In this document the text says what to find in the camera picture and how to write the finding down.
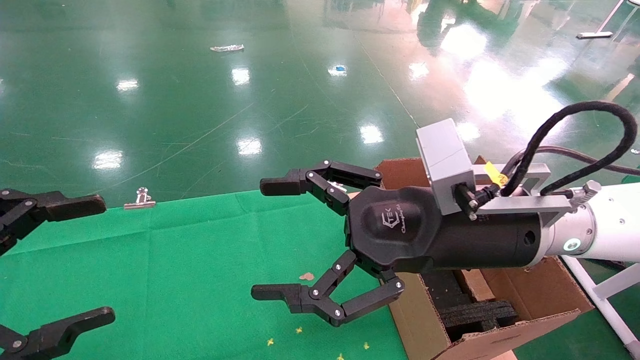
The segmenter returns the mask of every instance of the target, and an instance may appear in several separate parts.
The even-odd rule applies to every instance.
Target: metal clip
[[[136,202],[130,204],[124,204],[125,210],[130,209],[146,209],[153,208],[156,205],[155,201],[151,201],[151,196],[147,193],[149,190],[147,188],[139,188],[136,192],[138,196],[136,197]]]

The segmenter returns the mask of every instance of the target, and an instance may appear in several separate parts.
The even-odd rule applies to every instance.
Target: debris
[[[225,51],[238,51],[243,50],[244,45],[228,45],[228,46],[214,46],[210,47],[211,50],[216,51],[217,53],[224,53]]]
[[[316,277],[314,276],[314,274],[311,274],[310,272],[307,272],[304,275],[301,275],[299,279],[300,280],[309,280],[309,281],[311,281],[311,280],[313,280],[315,278]]]
[[[337,65],[327,69],[331,76],[345,76],[347,74],[347,67],[343,65]]]

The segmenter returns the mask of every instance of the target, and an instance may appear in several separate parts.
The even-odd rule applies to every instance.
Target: black cable
[[[582,111],[591,111],[591,110],[606,111],[607,113],[611,113],[617,116],[620,119],[620,121],[622,121],[622,124],[624,125],[624,128],[625,128],[625,133],[622,136],[620,143],[618,144],[618,146],[616,146],[616,148],[612,152],[610,152],[604,158],[578,171],[572,172],[571,174],[564,176],[560,180],[550,185],[547,185],[546,187],[544,187],[544,189],[542,189],[542,191],[540,191],[541,195],[546,195],[549,192],[557,190],[562,186],[570,184],[582,177],[590,175],[604,168],[607,165],[612,164],[617,159],[620,159],[629,149],[631,149],[631,146],[633,146],[636,140],[637,124],[634,116],[631,115],[631,113],[627,109],[623,108],[620,105],[616,105],[610,102],[603,102],[603,101],[585,101],[585,102],[578,102],[577,104],[569,105],[563,108],[562,110],[560,110],[559,112],[551,115],[551,117],[547,121],[545,121],[545,123],[542,124],[542,126],[540,126],[540,128],[536,131],[536,133],[533,135],[533,137],[529,141],[529,144],[527,145],[524,155],[522,156],[522,161],[516,168],[515,173],[513,174],[513,177],[511,177],[507,185],[500,191],[500,194],[502,196],[509,196],[516,190],[518,185],[522,182],[525,175],[527,174],[529,165],[531,165],[533,156],[536,154],[536,151],[538,150],[540,143],[545,138],[545,136],[549,134],[549,131],[551,131],[551,129],[553,129],[553,127],[558,122],[562,121],[565,117],[569,115],[573,115]]]
[[[504,175],[507,175],[507,177],[511,177],[513,175],[513,171],[515,170],[516,166],[520,163],[520,160],[522,160],[522,156],[524,156],[524,151],[525,149],[518,151],[514,156],[511,157],[511,159],[509,159],[509,161],[507,161],[507,163],[504,165],[504,168],[502,169],[502,173]],[[555,145],[542,145],[538,147],[538,150],[536,150],[536,154],[541,154],[541,153],[563,155],[587,164],[593,164],[594,162],[598,161],[597,159],[592,158],[591,156],[587,154],[583,154],[579,151],[567,149],[566,147],[555,146]],[[640,176],[640,168],[621,167],[619,165],[607,165],[604,167],[604,169],[613,171],[613,172],[619,172],[625,175]]]

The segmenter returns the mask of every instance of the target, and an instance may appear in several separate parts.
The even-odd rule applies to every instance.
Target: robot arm
[[[628,150],[625,147],[633,144],[637,129],[633,116],[615,105],[576,104],[554,114],[548,122],[555,124],[579,109],[602,107],[621,114],[625,145],[614,152],[619,154],[622,149],[624,153]],[[627,124],[631,120],[629,132]],[[603,189],[588,181],[582,188],[560,192],[548,191],[547,187],[542,191],[548,193],[541,195],[540,186],[549,178],[550,171],[545,164],[531,163],[531,155],[524,152],[518,161],[525,164],[525,169],[515,169],[518,184],[505,194],[504,189],[513,184],[500,183],[495,174],[505,176],[503,173],[510,174],[513,169],[505,169],[504,165],[495,165],[495,170],[491,166],[472,165],[451,119],[418,129],[417,135],[430,188],[382,190],[381,173],[339,163],[336,164],[340,171],[336,172],[331,170],[334,164],[331,161],[311,169],[291,170],[284,178],[263,179],[260,189],[264,195],[311,192],[336,213],[346,216],[344,233],[348,250],[310,288],[300,284],[255,285],[252,297],[283,300],[292,313],[315,313],[339,326],[397,299],[404,283],[395,272],[532,266],[546,255],[640,260],[640,253],[633,254],[631,244],[631,234],[640,229],[633,219],[632,208],[626,209],[628,197],[622,195],[627,188],[633,186],[638,192],[640,187]],[[537,140],[534,137],[530,145],[534,140],[539,144],[541,137]],[[594,165],[604,168],[610,163],[597,161],[587,167],[589,171]],[[487,180],[493,183],[480,185]],[[349,200],[330,181],[363,190]],[[626,227],[616,227],[613,220]],[[625,239],[628,249],[625,254],[612,249],[614,238]],[[383,285],[338,305],[329,296],[356,265],[380,279]]]
[[[105,212],[98,195],[69,199],[60,192],[27,194],[0,190],[0,256],[45,221],[64,221]],[[76,338],[115,321],[110,307],[100,307],[41,326],[21,335],[0,325],[0,360],[53,359],[71,351]]]

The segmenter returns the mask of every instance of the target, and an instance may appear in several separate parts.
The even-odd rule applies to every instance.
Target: green cloth
[[[259,192],[46,223],[0,258],[0,323],[26,334],[111,306],[116,322],[66,360],[406,359],[387,307],[334,328],[251,298],[254,284],[320,277],[345,250],[342,225],[310,195]],[[333,299],[376,286],[356,268]]]

